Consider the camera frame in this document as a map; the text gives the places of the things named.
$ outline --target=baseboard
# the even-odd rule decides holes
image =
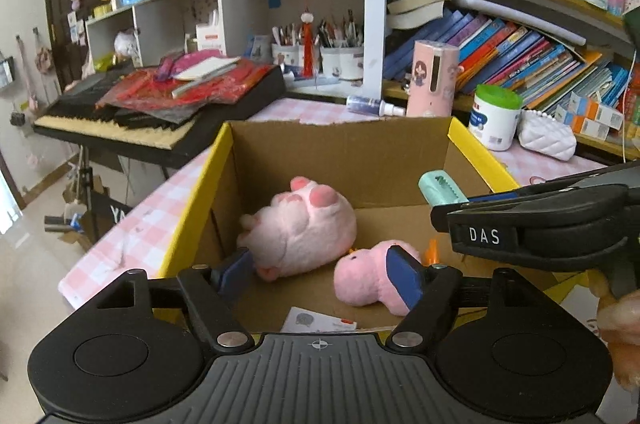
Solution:
[[[76,163],[78,161],[78,155],[74,155],[69,158],[68,161],[60,164],[56,169],[51,171],[46,177],[44,177],[38,184],[29,189],[26,193],[22,195],[24,199],[24,203],[29,205],[33,200],[39,197],[44,191],[51,187],[51,185],[55,184],[59,179],[64,177],[68,170],[71,168],[70,163]]]

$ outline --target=crosshair symbol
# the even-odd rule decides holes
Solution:
[[[331,343],[327,343],[322,339],[315,340],[313,343],[309,343],[309,344],[313,346],[316,350],[324,350],[327,346],[331,346]]]

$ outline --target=green lid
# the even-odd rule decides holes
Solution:
[[[499,108],[522,108],[522,97],[520,95],[510,89],[504,89],[495,84],[478,84],[478,87],[476,87],[476,97]]]

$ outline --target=black circular disc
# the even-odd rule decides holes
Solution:
[[[606,347],[579,324],[546,323],[531,314],[468,323],[440,343],[436,367],[461,400],[496,418],[555,422],[594,410],[611,379]]]
[[[79,422],[126,422],[194,386],[204,358],[189,332],[152,317],[99,312],[60,325],[31,353],[29,379],[47,412]]]

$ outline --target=pink cylindrical container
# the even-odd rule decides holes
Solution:
[[[456,46],[415,41],[407,117],[450,117],[459,58]]]

